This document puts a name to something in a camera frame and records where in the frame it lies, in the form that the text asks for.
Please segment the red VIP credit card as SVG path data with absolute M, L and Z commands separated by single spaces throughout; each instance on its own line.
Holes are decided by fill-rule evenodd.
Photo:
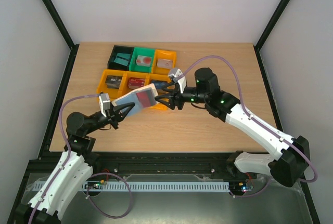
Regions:
M 155 96 L 151 90 L 139 91 L 136 93 L 136 96 L 142 108 L 156 105 Z

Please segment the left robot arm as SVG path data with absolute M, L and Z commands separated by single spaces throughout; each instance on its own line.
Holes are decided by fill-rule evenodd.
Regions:
M 95 139 L 88 134 L 107 125 L 117 129 L 135 106 L 133 102 L 113 106 L 86 116 L 73 112 L 67 117 L 66 145 L 54 170 L 28 204 L 15 210 L 16 223 L 60 223 L 67 207 L 83 183 L 98 171 L 99 155 L 92 152 Z

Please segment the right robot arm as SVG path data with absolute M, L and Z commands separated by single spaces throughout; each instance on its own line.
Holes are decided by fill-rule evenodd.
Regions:
M 194 73 L 194 87 L 187 85 L 180 69 L 172 69 L 168 76 L 171 82 L 162 87 L 163 95 L 155 97 L 157 102 L 172 110 L 181 110 L 185 103 L 202 103 L 210 115 L 241 130 L 267 151 L 267 154 L 234 154 L 227 165 L 231 177 L 264 174 L 285 187 L 292 187 L 301 178 L 310 161 L 306 138 L 295 138 L 257 117 L 237 97 L 220 89 L 217 76 L 209 68 Z

